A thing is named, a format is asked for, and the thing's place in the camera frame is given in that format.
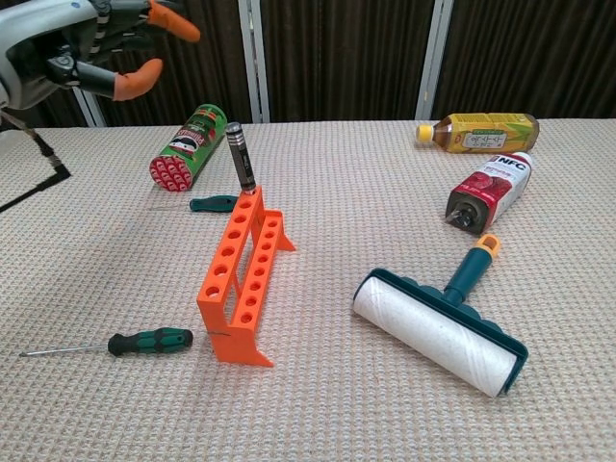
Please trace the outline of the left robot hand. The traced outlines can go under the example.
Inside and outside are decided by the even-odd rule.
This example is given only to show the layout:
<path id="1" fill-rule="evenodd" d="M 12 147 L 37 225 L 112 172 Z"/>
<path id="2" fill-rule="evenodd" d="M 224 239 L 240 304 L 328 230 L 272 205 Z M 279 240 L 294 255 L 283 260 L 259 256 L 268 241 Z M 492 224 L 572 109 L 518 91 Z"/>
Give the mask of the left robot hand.
<path id="1" fill-rule="evenodd" d="M 158 28 L 187 42 L 201 33 L 176 1 L 26 1 L 1 12 L 1 105 L 26 110 L 58 89 L 80 88 L 114 101 L 150 91 L 163 69 L 151 59 L 122 74 L 113 54 L 148 48 Z"/>

